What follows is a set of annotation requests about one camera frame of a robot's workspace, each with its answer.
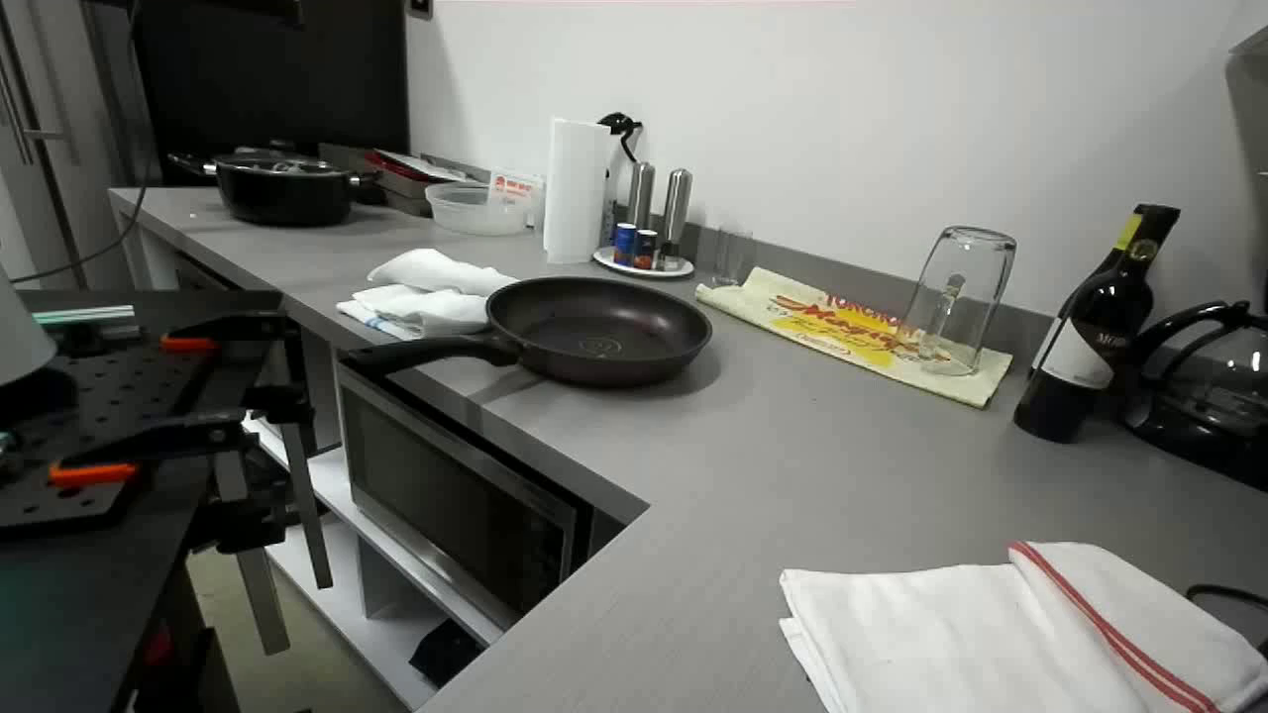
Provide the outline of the red white box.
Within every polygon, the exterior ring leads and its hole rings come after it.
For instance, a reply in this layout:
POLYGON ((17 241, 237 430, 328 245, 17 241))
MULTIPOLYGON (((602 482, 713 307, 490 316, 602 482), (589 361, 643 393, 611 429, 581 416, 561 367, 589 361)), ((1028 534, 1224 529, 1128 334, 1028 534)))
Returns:
POLYGON ((486 195, 524 212, 524 225, 533 228, 544 223, 544 180, 513 171, 496 171, 486 178, 486 195))

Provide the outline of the small blue spice jar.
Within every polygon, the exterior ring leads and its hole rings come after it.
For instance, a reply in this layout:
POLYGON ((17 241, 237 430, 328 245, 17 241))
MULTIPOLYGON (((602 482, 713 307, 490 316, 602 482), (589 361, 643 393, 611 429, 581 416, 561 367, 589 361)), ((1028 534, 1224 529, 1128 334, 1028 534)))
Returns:
POLYGON ((612 260, 628 265, 639 252, 639 225, 635 223, 619 223, 612 228, 612 260))

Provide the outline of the stainless microwave oven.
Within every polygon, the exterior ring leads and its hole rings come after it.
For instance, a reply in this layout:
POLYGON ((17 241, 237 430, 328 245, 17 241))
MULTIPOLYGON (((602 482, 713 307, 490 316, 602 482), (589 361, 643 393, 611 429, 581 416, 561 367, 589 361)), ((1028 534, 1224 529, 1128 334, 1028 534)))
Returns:
POLYGON ((496 629, 520 621, 622 529, 397 383, 336 367, 336 409, 352 499, 496 629))

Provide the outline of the steel pepper shaker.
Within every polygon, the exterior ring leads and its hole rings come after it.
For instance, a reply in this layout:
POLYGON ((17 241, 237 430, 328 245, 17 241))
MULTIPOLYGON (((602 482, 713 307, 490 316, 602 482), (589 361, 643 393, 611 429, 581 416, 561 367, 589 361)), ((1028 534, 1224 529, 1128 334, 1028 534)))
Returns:
POLYGON ((661 245, 667 250, 680 245, 684 212, 690 212, 690 190, 693 190, 693 175, 684 166, 674 166, 669 180, 667 180, 667 212, 661 212, 661 245))

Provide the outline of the white round plate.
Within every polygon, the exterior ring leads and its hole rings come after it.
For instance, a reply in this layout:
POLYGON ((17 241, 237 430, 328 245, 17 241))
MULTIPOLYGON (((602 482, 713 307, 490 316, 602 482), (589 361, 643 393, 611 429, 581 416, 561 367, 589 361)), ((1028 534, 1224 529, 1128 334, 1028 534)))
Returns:
POLYGON ((612 252, 612 245, 598 245, 593 252, 589 252, 589 260, 593 265, 602 265, 602 269, 611 269, 611 273, 624 273, 624 278, 643 278, 643 281, 684 281, 684 278, 693 278, 693 260, 690 258, 628 258, 628 260, 622 260, 619 252, 612 252))

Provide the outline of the black frying pan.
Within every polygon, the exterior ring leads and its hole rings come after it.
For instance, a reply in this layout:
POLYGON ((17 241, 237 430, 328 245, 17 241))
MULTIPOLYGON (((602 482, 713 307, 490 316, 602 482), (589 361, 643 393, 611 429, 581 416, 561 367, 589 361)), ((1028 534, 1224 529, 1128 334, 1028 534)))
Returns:
POLYGON ((496 287, 474 334, 363 344, 350 363, 401 373, 474 356, 560 383, 639 388, 690 367, 707 335, 707 316, 669 291, 604 278, 530 278, 496 287))

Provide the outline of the white paper towel roll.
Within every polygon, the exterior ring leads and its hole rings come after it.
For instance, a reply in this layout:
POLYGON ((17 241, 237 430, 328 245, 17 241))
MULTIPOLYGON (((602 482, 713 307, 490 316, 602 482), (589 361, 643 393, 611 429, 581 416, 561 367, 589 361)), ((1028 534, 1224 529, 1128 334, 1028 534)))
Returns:
POLYGON ((585 260, 598 245, 604 202, 604 130, 556 120, 548 150, 544 252, 585 260))

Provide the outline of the folded white blue cloth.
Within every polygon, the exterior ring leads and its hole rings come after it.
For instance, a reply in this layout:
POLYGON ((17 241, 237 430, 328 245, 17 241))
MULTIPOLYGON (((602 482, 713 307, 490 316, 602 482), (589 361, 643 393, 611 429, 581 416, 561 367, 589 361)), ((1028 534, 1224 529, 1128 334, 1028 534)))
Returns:
POLYGON ((373 283, 344 297, 340 313, 397 340, 462 334, 483 324, 483 299, 457 287, 373 283))

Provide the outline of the black cooking pot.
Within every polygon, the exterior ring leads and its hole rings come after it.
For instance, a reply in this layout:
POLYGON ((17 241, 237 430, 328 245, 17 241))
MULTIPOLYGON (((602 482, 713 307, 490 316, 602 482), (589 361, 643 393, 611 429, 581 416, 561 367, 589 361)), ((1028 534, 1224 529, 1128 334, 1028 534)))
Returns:
POLYGON ((237 150, 207 163, 225 211, 252 225, 336 225, 360 178, 324 158, 237 150))

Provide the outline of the clear plastic container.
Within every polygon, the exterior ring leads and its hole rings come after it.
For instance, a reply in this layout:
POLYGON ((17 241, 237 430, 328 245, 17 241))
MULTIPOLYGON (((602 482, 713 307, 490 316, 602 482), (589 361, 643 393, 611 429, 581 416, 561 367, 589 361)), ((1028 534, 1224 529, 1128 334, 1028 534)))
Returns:
POLYGON ((433 216, 467 233, 520 233, 527 225, 513 202, 490 196, 483 187, 435 180, 425 190, 433 216))

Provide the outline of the upturned clear glass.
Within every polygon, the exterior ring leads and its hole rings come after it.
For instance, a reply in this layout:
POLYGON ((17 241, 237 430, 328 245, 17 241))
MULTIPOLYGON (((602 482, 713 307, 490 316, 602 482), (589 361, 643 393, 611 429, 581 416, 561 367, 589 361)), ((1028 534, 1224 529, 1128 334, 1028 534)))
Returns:
POLYGON ((902 334, 924 373, 972 375, 1018 241, 986 225, 943 225, 902 307, 902 334))

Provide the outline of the black glass coffee carafe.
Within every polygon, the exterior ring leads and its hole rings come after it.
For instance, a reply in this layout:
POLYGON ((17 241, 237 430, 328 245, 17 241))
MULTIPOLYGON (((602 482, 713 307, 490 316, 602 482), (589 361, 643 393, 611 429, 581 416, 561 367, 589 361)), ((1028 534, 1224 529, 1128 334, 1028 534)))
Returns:
POLYGON ((1125 430, 1268 491, 1268 316, 1205 299, 1149 324, 1125 356, 1125 430))

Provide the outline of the steel salt shaker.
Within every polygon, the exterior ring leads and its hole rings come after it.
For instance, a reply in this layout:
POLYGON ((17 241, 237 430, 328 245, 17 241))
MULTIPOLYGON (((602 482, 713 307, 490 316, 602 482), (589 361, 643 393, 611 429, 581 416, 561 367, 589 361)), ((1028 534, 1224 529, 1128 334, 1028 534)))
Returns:
POLYGON ((635 228, 651 225, 651 196, 655 196, 655 166, 651 163, 635 163, 628 207, 624 207, 624 223, 635 228))

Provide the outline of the white towel red stripe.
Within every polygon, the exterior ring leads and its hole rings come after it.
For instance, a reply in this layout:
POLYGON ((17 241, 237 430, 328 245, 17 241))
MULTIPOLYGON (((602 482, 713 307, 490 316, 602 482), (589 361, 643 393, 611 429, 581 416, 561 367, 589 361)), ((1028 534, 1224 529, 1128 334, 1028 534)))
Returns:
POLYGON ((785 571, 781 632, 826 713, 1248 713, 1268 661, 1089 541, 994 565, 785 571))

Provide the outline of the orange handled clamp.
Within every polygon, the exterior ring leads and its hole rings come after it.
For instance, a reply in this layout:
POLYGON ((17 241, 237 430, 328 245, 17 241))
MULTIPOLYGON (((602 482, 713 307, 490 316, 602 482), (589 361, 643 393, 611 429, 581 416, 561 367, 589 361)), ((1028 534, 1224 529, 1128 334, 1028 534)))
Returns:
POLYGON ((47 485, 100 485, 100 482, 129 482, 140 464, 50 464, 47 485))
POLYGON ((157 349, 171 356, 208 356, 219 351, 212 335, 157 335, 157 349))

